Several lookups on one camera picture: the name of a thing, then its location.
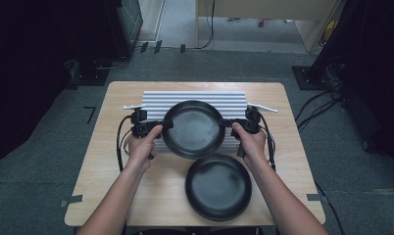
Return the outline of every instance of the human arm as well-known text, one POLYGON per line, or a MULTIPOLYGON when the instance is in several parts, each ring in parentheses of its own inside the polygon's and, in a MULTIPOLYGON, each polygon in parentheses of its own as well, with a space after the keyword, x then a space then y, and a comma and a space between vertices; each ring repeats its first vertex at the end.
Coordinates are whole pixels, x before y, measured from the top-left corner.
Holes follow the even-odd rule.
POLYGON ((265 157, 266 133, 247 133, 234 123, 246 152, 244 162, 252 172, 280 234, 327 234, 314 215, 295 197, 265 157))
POLYGON ((153 140, 162 129, 161 125, 157 125, 142 139, 129 138, 129 159, 123 171, 77 234, 122 234, 139 182, 151 166, 148 156, 150 153, 157 155, 153 150, 153 140))

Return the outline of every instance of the light wood tabletop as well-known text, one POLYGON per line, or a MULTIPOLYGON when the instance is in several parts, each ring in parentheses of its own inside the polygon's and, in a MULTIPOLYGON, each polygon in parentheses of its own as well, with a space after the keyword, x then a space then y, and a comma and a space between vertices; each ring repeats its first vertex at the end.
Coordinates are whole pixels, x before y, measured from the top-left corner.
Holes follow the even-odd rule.
MULTIPOLYGON (((121 120, 132 113, 123 106, 140 105, 144 91, 244 91, 248 103, 278 109, 262 112, 276 143, 276 172, 303 204, 321 222, 325 215, 320 201, 309 201, 307 194, 317 194, 310 166, 296 123, 280 83, 256 82, 112 82, 106 93, 73 195, 83 201, 69 204, 65 222, 82 225, 99 205, 119 175, 116 138, 121 120)), ((127 120, 122 133, 131 127, 127 120)), ((230 153, 233 158, 236 152, 230 153)), ((123 152, 123 164, 127 155, 123 152)), ((273 225, 271 213, 252 178, 253 193, 243 214, 228 221, 211 221, 189 205, 184 192, 187 170, 195 161, 173 153, 161 153, 144 174, 126 219, 128 226, 250 226, 273 225)))

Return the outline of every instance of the forearm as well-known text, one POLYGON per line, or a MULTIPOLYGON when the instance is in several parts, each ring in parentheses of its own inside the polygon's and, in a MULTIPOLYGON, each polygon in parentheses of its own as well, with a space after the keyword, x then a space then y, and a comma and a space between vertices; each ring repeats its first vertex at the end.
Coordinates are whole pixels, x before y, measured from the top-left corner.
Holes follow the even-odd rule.
POLYGON ((251 171, 281 234, 327 234, 268 164, 252 166, 251 171))
POLYGON ((121 234, 143 173, 127 164, 78 234, 121 234))

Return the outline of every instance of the frying pan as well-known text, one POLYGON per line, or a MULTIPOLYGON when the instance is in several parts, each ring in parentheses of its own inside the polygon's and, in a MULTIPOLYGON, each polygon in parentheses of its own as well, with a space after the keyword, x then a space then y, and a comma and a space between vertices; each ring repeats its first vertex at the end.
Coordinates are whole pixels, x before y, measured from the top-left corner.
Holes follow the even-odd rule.
POLYGON ((214 153, 224 139, 222 115, 208 103, 188 100, 172 106, 164 120, 172 119, 173 128, 163 130, 167 147, 186 159, 197 160, 214 153))
POLYGON ((199 214, 210 220, 225 221, 245 211, 252 197, 252 183, 238 160, 213 154, 197 160, 188 170, 185 194, 199 214))

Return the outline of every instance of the corrugated metal panel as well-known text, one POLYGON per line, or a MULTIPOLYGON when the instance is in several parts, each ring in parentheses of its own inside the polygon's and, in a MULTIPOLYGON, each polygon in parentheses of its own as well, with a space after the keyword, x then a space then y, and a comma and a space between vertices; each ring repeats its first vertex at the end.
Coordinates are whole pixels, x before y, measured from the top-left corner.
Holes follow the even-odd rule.
MULTIPOLYGON (((247 107, 244 91, 144 91, 143 110, 148 111, 147 120, 162 120, 167 111, 179 102, 198 100, 209 103, 215 107, 223 118, 245 118, 247 107)), ((235 154, 236 145, 239 143, 230 136, 231 128, 226 129, 225 138, 218 149, 218 153, 235 154)), ((159 152, 169 152, 163 139, 155 141, 159 152)))

